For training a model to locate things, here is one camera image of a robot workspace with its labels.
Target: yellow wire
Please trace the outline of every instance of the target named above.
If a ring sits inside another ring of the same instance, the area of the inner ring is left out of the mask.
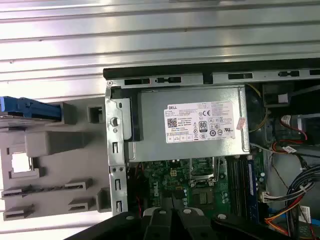
[[[266,124],[267,119],[268,119],[268,108],[266,107],[265,113],[264,113],[264,118],[263,118],[262,122],[255,129],[250,130],[249,133],[253,133],[253,132],[259,130],[260,128],[262,128]]]
[[[260,92],[255,86],[253,86],[253,85],[250,84],[250,83],[247,83],[247,85],[248,85],[250,88],[252,88],[252,89],[256,92],[256,94],[258,94],[258,96],[259,96],[260,98],[262,98],[261,92]],[[263,125],[266,124],[267,119],[268,119],[268,108],[265,108],[264,118],[263,118],[262,122],[261,122],[255,129],[250,130],[249,133],[253,133],[253,132],[259,130],[260,128],[262,128]]]
[[[281,216],[282,214],[285,214],[286,212],[288,212],[288,211],[290,211],[291,209],[295,208],[299,203],[300,203],[300,202],[297,202],[295,205],[293,205],[292,207],[288,208],[287,210],[284,210],[284,211],[278,213],[278,214],[275,215],[275,216],[265,218],[265,220],[267,220],[267,221],[272,221],[272,220],[276,219],[277,217]]]
[[[250,84],[250,83],[247,83],[247,85],[248,85],[250,88],[252,88],[252,89],[256,92],[256,94],[258,94],[259,97],[261,98],[261,92],[260,92],[255,86],[253,86],[253,85]]]

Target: motherboard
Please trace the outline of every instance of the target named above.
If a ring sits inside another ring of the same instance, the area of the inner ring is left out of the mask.
[[[224,157],[153,161],[143,167],[150,189],[149,206],[160,207],[165,191],[183,190],[183,204],[201,209],[209,218],[231,212]]]

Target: green circuit board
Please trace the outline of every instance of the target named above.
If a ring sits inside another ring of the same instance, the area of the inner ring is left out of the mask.
[[[159,207],[164,191],[183,190],[186,207],[201,209],[207,217],[215,213],[230,213],[227,162],[223,158],[176,159],[144,164],[144,175],[149,181],[149,206]],[[209,176],[210,180],[193,181],[192,176]]]
[[[258,190],[266,190],[265,162],[264,153],[259,151],[254,155],[254,174],[258,183]]]

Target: red wire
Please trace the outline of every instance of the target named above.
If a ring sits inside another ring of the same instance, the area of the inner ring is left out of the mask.
[[[305,140],[305,141],[308,140],[308,136],[307,136],[307,134],[306,134],[304,131],[301,131],[300,129],[297,129],[297,128],[294,128],[294,127],[292,127],[292,126],[290,126],[290,125],[288,125],[288,124],[285,124],[283,121],[281,121],[281,119],[280,119],[280,124],[281,124],[282,126],[286,127],[286,128],[289,128],[289,129],[298,131],[299,133],[301,133],[301,134],[304,135],[304,140]]]
[[[281,139],[281,140],[279,140],[279,142],[289,142],[289,143],[294,143],[294,144],[303,144],[304,142],[303,141],[301,141],[301,140],[290,140],[290,139]],[[286,151],[277,151],[277,149],[276,149],[276,144],[277,144],[278,142],[277,141],[275,141],[273,144],[272,144],[272,146],[271,146],[271,148],[272,148],[272,150],[273,151],[275,151],[275,152],[278,152],[278,153],[286,153]]]

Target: wire bundle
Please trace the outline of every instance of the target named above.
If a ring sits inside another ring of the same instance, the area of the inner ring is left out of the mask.
[[[298,157],[300,160],[301,166],[304,166],[303,172],[301,172],[292,182],[292,184],[287,187],[287,193],[285,196],[270,196],[268,194],[265,195],[265,199],[269,201],[285,201],[285,207],[280,211],[276,212],[273,216],[265,218],[265,222],[278,230],[279,232],[293,237],[295,239],[299,239],[299,211],[301,211],[303,218],[307,222],[306,216],[303,214],[299,203],[307,191],[311,190],[316,182],[320,180],[320,165],[314,165],[312,167],[308,166],[304,160],[300,159],[301,156]],[[277,217],[286,213],[286,224],[287,230],[275,225],[272,223]],[[315,233],[310,224],[310,232],[312,234],[313,239],[317,239]]]
[[[309,167],[308,169],[301,172],[290,185],[287,195],[290,195],[296,192],[298,189],[301,189],[301,185],[304,184],[312,184],[314,185],[317,181],[320,180],[320,165],[314,165]],[[285,205],[290,206],[293,204],[292,200],[288,200]],[[288,211],[286,215],[286,224],[287,224],[287,232],[288,236],[293,237],[295,239],[299,239],[299,207],[292,208]]]
[[[299,145],[299,144],[303,144],[304,142],[306,142],[306,141],[308,140],[308,136],[307,136],[307,134],[306,134],[304,131],[302,131],[302,130],[300,130],[300,129],[298,129],[298,128],[291,127],[290,125],[284,123],[284,122],[281,120],[281,118],[279,119],[279,121],[280,121],[280,124],[281,124],[282,126],[284,126],[285,128],[288,128],[288,129],[291,129],[291,130],[295,130],[295,131],[301,133],[301,134],[303,135],[303,137],[304,137],[304,140],[300,140],[300,139],[297,139],[297,140],[281,139],[281,140],[275,141],[275,142],[271,145],[271,148],[272,148],[273,151],[275,151],[275,152],[277,152],[277,153],[279,153],[279,154],[288,154],[288,152],[286,152],[286,151],[284,151],[284,150],[279,150],[279,151],[277,151],[277,144],[278,144],[278,143],[289,143],[289,144],[298,144],[298,145]]]

